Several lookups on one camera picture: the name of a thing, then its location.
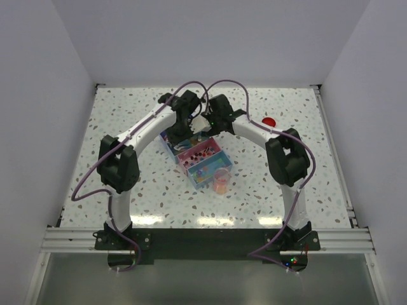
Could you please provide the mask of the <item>four-compartment candy tray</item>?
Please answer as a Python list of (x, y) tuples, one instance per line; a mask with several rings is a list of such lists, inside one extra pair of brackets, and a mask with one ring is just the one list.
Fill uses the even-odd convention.
[(195, 189), (210, 184), (218, 168), (232, 168), (229, 157), (213, 138), (198, 133), (175, 146), (169, 142), (165, 132), (159, 135), (159, 139)]

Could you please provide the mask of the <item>clear plastic jar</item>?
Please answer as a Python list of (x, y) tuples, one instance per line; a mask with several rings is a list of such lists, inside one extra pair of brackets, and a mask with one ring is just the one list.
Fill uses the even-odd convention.
[(230, 171), (227, 168), (218, 168), (213, 175), (213, 190), (216, 194), (225, 194), (230, 182)]

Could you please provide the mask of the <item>metal candy scoop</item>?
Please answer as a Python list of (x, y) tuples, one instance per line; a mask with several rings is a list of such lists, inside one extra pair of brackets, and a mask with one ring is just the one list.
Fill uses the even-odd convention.
[(194, 143), (190, 142), (189, 140), (182, 141), (176, 144), (173, 148), (175, 151), (183, 152), (191, 149), (194, 146)]

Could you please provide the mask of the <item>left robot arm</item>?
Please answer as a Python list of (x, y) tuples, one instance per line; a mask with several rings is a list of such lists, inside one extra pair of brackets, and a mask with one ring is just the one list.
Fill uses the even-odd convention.
[(112, 229), (109, 241), (117, 249), (127, 248), (132, 234), (130, 190), (137, 183), (140, 170), (138, 157), (164, 130), (180, 128), (184, 138), (192, 133), (188, 124), (196, 109), (202, 108), (203, 98), (190, 90), (181, 96), (166, 93), (155, 107), (133, 127), (116, 137), (106, 135), (100, 142), (97, 173), (109, 191), (106, 226)]

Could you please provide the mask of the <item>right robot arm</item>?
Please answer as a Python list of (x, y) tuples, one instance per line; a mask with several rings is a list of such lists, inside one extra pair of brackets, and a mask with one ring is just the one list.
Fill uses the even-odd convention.
[(209, 121), (209, 135), (221, 132), (243, 137), (266, 151), (270, 175), (280, 185), (284, 200), (283, 241), (287, 248), (299, 249), (312, 230), (307, 214), (306, 183), (315, 173), (315, 158), (294, 128), (280, 131), (253, 121), (248, 112), (234, 110), (225, 95), (207, 102), (203, 116)]

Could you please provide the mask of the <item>star candies pile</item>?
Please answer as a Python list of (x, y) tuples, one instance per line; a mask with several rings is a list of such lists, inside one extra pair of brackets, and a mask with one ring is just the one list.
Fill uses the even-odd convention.
[(222, 159), (216, 159), (206, 165), (198, 165), (191, 170), (191, 176), (196, 183), (201, 183), (211, 179), (215, 171), (219, 168), (226, 168), (228, 165)]

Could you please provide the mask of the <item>lollipops pile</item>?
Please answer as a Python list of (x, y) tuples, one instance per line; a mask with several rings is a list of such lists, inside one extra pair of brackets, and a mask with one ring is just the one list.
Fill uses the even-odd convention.
[(185, 167), (191, 167), (193, 165), (197, 165), (198, 163), (208, 159), (209, 157), (218, 153), (220, 149), (210, 146), (204, 147), (201, 150), (192, 150), (185, 155), (179, 157), (179, 161)]

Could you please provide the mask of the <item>red jar lid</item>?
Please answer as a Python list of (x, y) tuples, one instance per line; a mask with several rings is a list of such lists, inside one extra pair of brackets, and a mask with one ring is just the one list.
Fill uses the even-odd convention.
[(264, 123), (264, 124), (266, 124), (268, 126), (271, 126), (271, 127), (276, 127), (276, 125), (277, 125), (276, 121), (271, 117), (263, 118), (262, 123)]

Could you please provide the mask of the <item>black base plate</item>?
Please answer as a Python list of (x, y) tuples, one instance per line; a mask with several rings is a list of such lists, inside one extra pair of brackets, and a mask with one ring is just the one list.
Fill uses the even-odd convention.
[(266, 245), (278, 229), (141, 229), (128, 228), (123, 236), (109, 227), (93, 233), (95, 249), (124, 251), (109, 254), (109, 266), (156, 260), (246, 261)]

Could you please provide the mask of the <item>aluminium frame rail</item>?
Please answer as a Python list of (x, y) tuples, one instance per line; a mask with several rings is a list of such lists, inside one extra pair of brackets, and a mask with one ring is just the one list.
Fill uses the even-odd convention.
[[(154, 108), (166, 88), (100, 88), (88, 121), (71, 187), (80, 200), (66, 200), (59, 227), (47, 229), (42, 251), (56, 253), (109, 252), (124, 249), (100, 236), (107, 218), (107, 195), (100, 177), (90, 171), (97, 161), (100, 140), (115, 136)], [(321, 97), (316, 88), (250, 88), (221, 83), (210, 96), (224, 94), (234, 109), (249, 111), (255, 121), (276, 120), (278, 128), (295, 128), (312, 150), (316, 168), (303, 190), (313, 233), (283, 254), (372, 254), (367, 229), (360, 229), (336, 153)], [(266, 152), (243, 137), (223, 133), (215, 138), (232, 163), (224, 194), (211, 185), (194, 188), (174, 163), (159, 138), (139, 160), (141, 176), (130, 193), (130, 218), (144, 260), (246, 258), (270, 241), (284, 216), (281, 188), (272, 179)]]

